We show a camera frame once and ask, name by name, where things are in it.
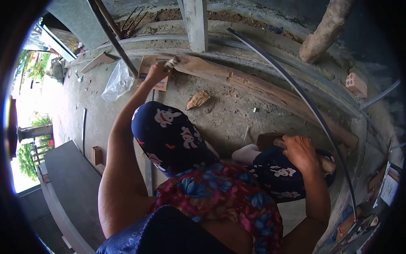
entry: paper sign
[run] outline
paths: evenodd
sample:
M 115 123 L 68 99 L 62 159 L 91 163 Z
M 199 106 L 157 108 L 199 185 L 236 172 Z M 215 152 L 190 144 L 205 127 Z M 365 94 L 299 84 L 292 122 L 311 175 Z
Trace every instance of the paper sign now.
M 390 175 L 386 176 L 386 180 L 382 188 L 381 198 L 389 206 L 392 204 L 398 186 L 399 184 Z

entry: white pillar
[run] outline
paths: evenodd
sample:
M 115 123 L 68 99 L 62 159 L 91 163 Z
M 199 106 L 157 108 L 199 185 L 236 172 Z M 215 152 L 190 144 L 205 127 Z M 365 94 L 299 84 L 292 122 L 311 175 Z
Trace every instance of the white pillar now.
M 206 0 L 183 0 L 190 49 L 207 51 L 207 2 Z

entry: cardboard box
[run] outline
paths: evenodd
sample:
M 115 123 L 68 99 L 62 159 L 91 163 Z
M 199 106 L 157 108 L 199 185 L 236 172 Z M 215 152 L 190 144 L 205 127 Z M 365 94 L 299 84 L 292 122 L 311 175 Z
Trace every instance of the cardboard box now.
M 171 58 L 172 58 L 171 56 L 143 56 L 143 59 L 141 61 L 140 71 L 138 72 L 138 85 L 140 85 L 141 82 L 144 81 L 145 78 L 147 77 L 147 74 L 149 72 L 149 69 L 151 68 L 151 65 L 155 64 L 156 62 L 160 62 L 160 61 L 166 62 Z M 166 86 L 169 82 L 170 76 L 171 76 L 171 74 L 169 74 L 168 77 L 161 80 L 158 84 L 156 84 L 153 87 L 153 89 L 159 90 L 159 91 L 166 91 Z

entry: white sock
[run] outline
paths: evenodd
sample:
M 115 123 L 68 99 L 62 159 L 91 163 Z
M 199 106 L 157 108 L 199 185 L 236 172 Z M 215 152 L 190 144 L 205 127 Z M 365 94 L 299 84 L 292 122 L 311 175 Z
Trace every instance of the white sock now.
M 242 165 L 252 165 L 255 158 L 260 154 L 258 147 L 254 144 L 246 145 L 233 152 L 233 160 Z

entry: left hand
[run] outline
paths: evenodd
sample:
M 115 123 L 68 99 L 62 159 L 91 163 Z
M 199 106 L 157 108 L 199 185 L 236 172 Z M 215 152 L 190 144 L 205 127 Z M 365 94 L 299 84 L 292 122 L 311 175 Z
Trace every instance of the left hand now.
M 169 72 L 164 71 L 164 64 L 165 62 L 157 62 L 156 64 L 151 65 L 144 82 L 154 86 L 165 77 L 169 76 Z

